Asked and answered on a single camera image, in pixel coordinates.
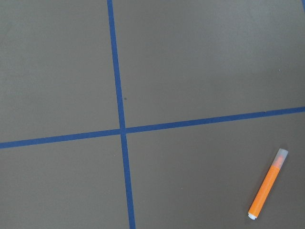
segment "orange marker barrel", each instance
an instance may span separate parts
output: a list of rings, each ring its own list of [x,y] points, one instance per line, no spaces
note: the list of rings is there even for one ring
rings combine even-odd
[[[283,165],[283,162],[285,161],[286,157],[287,157],[288,151],[284,150],[284,149],[279,149],[275,159],[272,163],[272,165],[270,166],[270,169],[253,201],[253,204],[251,205],[250,209],[249,209],[249,217],[251,219],[256,219],[267,199],[267,196],[272,188],[272,185],[278,175],[278,173],[280,172],[280,169]]]

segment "marker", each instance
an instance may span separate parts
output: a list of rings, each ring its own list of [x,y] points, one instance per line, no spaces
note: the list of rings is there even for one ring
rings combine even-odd
[[[278,173],[280,172],[280,169],[283,165],[283,162],[285,161],[286,157],[287,157],[287,154],[288,154],[288,151],[285,150],[285,149],[279,149],[276,156],[275,156],[275,159],[272,163],[272,165],[270,166],[270,169],[253,201],[253,204],[251,205],[250,209],[249,209],[249,212],[248,212],[248,216],[255,220],[266,199],[267,199],[267,196],[272,188],[272,185],[278,175]]]

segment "orange marker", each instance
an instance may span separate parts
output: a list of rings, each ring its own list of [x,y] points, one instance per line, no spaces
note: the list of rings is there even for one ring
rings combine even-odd
[[[283,162],[286,159],[287,154],[288,154],[287,150],[284,150],[284,149],[278,150],[278,152],[275,156],[275,159],[274,159],[272,165],[270,166],[270,169],[261,185],[261,188],[259,189],[259,191],[253,201],[253,204],[249,209],[248,214],[251,219],[255,220],[258,217],[258,215],[267,199],[267,196],[271,190],[271,187],[283,165]]]

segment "gray surface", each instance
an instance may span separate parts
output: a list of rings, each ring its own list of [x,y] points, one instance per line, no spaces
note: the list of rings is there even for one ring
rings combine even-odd
[[[305,104],[300,0],[114,1],[127,126]]]
[[[305,228],[305,114],[128,135],[138,229]],[[247,212],[289,150],[258,219]]]
[[[1,229],[128,228],[118,136],[0,152]]]
[[[106,1],[0,1],[0,141],[117,128],[113,78]]]

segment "blue tape strip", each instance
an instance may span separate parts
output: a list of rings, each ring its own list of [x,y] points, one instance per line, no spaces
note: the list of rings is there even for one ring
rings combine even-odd
[[[127,137],[126,137],[122,86],[121,86],[118,50],[116,44],[112,0],[107,0],[107,5],[108,5],[109,29],[110,29],[115,89],[116,89],[116,98],[118,103],[119,123],[120,123],[120,132],[121,132],[122,157],[123,157],[123,167],[124,167],[124,177],[125,177],[128,219],[129,219],[130,229],[135,229],[135,219],[134,219],[133,199],[132,199],[132,183],[131,183],[129,158],[128,158],[128,146],[127,146]]]
[[[163,123],[156,125],[129,127],[126,129],[126,133],[129,134],[129,133],[137,133],[137,132],[152,131],[152,130],[163,130],[163,129],[178,128],[178,127],[192,126],[192,125],[204,125],[204,124],[229,122],[229,121],[251,119],[251,118],[287,115],[287,114],[294,114],[300,112],[305,112],[305,106],[274,110],[274,111],[266,111],[266,112],[255,112],[255,113],[237,114],[237,115],[221,116],[214,118],[204,118],[204,119],[189,120],[189,121],[174,122],[174,123]]]
[[[45,143],[53,143],[53,142],[64,142],[64,141],[72,141],[78,139],[86,139],[93,137],[103,137],[103,136],[111,136],[111,135],[119,135],[120,130],[103,130],[96,132],[88,132],[74,135],[62,135],[62,136],[54,136],[54,137],[43,137],[43,138],[35,138],[29,140],[21,140],[14,142],[3,142],[0,143],[0,149],[4,148],[12,148],[12,147],[20,147],[20,146],[31,146],[31,145],[39,145]]]

